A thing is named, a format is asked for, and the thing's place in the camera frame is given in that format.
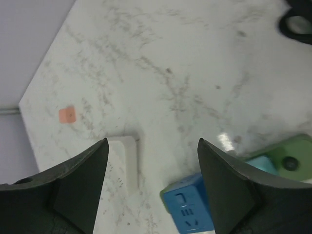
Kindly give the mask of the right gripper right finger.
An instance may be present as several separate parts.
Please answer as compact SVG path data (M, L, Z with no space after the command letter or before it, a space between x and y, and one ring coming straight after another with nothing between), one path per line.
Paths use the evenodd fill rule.
M198 160L217 234L310 234L312 186L257 169L201 138Z

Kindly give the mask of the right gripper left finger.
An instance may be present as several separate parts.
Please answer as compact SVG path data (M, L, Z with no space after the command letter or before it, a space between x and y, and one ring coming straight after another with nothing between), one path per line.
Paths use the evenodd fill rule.
M108 163L106 138L48 170L0 186L2 234L91 234Z

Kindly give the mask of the teal plug adapter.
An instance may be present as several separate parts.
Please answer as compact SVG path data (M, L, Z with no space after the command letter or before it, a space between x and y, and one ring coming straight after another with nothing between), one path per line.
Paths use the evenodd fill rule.
M279 173L267 156L258 156L245 161L247 164L254 166L262 171L278 176Z

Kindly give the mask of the blue cube socket adapter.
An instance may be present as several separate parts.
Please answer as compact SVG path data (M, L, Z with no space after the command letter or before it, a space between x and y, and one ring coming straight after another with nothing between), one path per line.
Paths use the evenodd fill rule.
M179 233L192 234L214 230L201 173L168 185L159 195Z

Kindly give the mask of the green power strip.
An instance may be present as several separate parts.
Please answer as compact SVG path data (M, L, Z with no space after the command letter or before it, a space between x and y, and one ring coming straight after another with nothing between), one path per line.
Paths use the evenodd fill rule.
M243 159L229 155L204 139L199 140L197 152L212 212L234 210L245 214L258 207L261 197L254 182L277 186L277 179L305 181L312 177L312 138L309 135L291 137ZM267 156L279 175L245 162L258 156Z

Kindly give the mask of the pink plug adapter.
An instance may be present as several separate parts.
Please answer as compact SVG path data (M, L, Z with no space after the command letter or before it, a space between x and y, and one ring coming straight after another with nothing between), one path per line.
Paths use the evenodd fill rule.
M59 122L62 124L70 124L76 121L76 110L74 106L68 106L58 111Z

